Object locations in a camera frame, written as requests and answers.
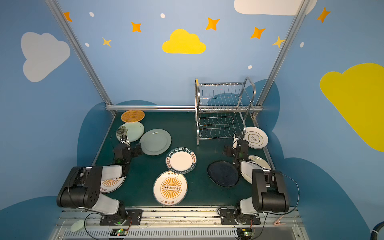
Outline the pale green flower plate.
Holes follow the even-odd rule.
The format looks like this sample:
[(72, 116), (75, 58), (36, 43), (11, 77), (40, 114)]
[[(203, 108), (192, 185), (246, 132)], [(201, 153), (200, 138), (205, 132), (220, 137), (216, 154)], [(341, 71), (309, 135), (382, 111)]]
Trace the pale green flower plate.
[(145, 128), (144, 125), (140, 122), (136, 123), (125, 123), (121, 125), (116, 131), (116, 137), (120, 141), (123, 137), (126, 137), (127, 140), (132, 143), (140, 139), (144, 134)]

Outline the grey-green plain plate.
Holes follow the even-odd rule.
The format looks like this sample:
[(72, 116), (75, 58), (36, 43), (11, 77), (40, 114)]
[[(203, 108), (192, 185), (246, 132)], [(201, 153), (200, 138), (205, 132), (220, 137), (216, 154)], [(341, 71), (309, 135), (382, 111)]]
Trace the grey-green plain plate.
[(157, 156), (164, 153), (171, 143), (171, 135), (162, 129), (147, 131), (140, 139), (143, 153), (149, 156)]

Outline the orange woven round plate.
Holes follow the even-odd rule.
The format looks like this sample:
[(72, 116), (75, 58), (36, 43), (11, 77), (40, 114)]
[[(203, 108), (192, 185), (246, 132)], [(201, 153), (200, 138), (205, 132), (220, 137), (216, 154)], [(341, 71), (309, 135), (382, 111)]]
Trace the orange woven round plate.
[(124, 123), (140, 122), (145, 117), (145, 113), (141, 110), (129, 110), (121, 115), (121, 120)]

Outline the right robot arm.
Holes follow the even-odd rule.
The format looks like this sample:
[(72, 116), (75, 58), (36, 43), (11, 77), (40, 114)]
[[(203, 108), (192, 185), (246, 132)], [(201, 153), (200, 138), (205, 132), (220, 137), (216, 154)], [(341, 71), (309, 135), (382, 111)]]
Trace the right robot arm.
[(249, 142), (238, 140), (235, 148), (225, 146), (224, 155), (234, 158), (235, 169), (252, 185), (251, 196), (235, 206), (237, 221), (248, 220), (260, 212), (280, 215), (289, 211), (290, 201), (283, 174), (251, 160)]

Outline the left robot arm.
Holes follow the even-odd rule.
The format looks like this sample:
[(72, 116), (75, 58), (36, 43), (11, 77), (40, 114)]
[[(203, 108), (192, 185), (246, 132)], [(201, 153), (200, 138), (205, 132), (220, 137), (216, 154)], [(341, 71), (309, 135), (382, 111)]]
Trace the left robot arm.
[(124, 202), (101, 193), (101, 183), (124, 178), (131, 161), (143, 154), (141, 144), (133, 148), (120, 143), (114, 148), (114, 159), (108, 166), (73, 167), (57, 196), (60, 208), (85, 209), (101, 214), (112, 225), (121, 226), (129, 219)]

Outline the dark blue round plate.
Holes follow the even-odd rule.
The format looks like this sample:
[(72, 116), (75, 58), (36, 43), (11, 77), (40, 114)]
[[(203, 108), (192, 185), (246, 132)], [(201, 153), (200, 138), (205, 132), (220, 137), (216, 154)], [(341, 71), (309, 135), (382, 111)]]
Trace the dark blue round plate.
[(234, 187), (239, 179), (239, 172), (233, 164), (226, 161), (216, 161), (208, 165), (209, 178), (218, 186), (224, 188)]

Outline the white sunburst plate at left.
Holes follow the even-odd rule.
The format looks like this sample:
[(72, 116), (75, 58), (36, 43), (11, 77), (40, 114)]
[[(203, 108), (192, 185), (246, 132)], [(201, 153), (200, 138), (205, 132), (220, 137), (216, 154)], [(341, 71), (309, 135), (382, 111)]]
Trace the white sunburst plate at left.
[(102, 181), (100, 192), (103, 194), (114, 192), (124, 183), (125, 179), (126, 177), (122, 177)]

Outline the white plate green lettered rim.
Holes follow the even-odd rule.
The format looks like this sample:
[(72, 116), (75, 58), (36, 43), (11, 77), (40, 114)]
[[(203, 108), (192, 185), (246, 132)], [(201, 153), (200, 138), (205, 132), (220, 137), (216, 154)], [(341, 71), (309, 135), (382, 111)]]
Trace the white plate green lettered rim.
[(176, 174), (187, 174), (195, 168), (196, 164), (197, 156), (188, 148), (175, 148), (166, 156), (167, 168)]

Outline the white plate orange sunburst centre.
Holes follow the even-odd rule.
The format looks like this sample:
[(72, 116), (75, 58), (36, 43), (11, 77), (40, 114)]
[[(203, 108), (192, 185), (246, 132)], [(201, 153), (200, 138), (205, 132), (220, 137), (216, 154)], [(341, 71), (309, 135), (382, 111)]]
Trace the white plate orange sunburst centre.
[(187, 179), (182, 174), (167, 171), (158, 176), (153, 193), (156, 201), (163, 206), (176, 206), (188, 192)]

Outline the right green circuit board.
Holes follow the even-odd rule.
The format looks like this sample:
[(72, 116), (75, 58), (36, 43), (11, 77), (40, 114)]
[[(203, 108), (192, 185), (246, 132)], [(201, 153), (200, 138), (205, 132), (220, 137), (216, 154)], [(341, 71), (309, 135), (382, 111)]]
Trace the right green circuit board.
[(250, 240), (254, 236), (254, 232), (248, 228), (237, 228), (237, 240)]

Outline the left green circuit board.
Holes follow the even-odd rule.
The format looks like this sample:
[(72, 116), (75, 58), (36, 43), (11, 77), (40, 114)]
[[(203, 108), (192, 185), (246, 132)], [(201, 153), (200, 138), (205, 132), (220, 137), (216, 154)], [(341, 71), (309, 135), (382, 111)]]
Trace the left green circuit board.
[(111, 237), (125, 237), (128, 234), (128, 229), (112, 229), (110, 232)]

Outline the pale green round sticker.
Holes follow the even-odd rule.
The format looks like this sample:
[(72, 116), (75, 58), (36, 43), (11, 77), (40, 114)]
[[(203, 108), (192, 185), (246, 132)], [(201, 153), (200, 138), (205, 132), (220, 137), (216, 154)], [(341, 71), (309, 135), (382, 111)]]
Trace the pale green round sticker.
[(75, 223), (73, 223), (70, 227), (70, 231), (72, 233), (75, 233), (75, 232), (78, 232), (82, 229), (84, 229), (85, 227), (85, 221), (84, 220), (79, 220), (79, 221), (76, 221)]

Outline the aluminium frame back bar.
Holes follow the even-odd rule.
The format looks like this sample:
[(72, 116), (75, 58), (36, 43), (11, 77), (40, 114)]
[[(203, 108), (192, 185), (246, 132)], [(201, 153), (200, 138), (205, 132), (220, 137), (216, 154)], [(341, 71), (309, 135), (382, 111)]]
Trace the aluminium frame back bar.
[(247, 112), (247, 111), (262, 111), (262, 106), (134, 106), (134, 105), (107, 105), (107, 111), (152, 111), (152, 112), (194, 112), (195, 110), (201, 112)]

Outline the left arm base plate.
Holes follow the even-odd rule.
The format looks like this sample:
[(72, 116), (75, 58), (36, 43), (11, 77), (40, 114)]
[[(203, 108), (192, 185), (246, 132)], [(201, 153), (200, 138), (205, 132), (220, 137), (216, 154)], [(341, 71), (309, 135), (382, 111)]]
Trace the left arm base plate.
[(141, 209), (127, 209), (122, 215), (102, 215), (100, 226), (139, 226), (142, 215)]

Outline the right aluminium frame post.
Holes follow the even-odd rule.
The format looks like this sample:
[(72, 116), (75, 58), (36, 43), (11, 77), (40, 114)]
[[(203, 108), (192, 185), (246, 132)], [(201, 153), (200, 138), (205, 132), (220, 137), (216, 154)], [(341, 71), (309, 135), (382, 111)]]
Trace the right aluminium frame post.
[(258, 97), (258, 100), (256, 102), (256, 106), (258, 107), (258, 109), (253, 112), (253, 120), (256, 120), (256, 117), (259, 114), (259, 112), (263, 110), (263, 104), (268, 96), (268, 93), (270, 92), (270, 89), (279, 73), (280, 68), (283, 65), (283, 62), (290, 50), (290, 47), (307, 15), (306, 12), (307, 12), (307, 9), (309, 9), (310, 2), (311, 2), (310, 0), (304, 0), (301, 2), (298, 8), (298, 11), (293, 19), (293, 22), (287, 32), (285, 41), (283, 42), (283, 46), (279, 50), (279, 54), (273, 65), (270, 75), (267, 78), (267, 81)]

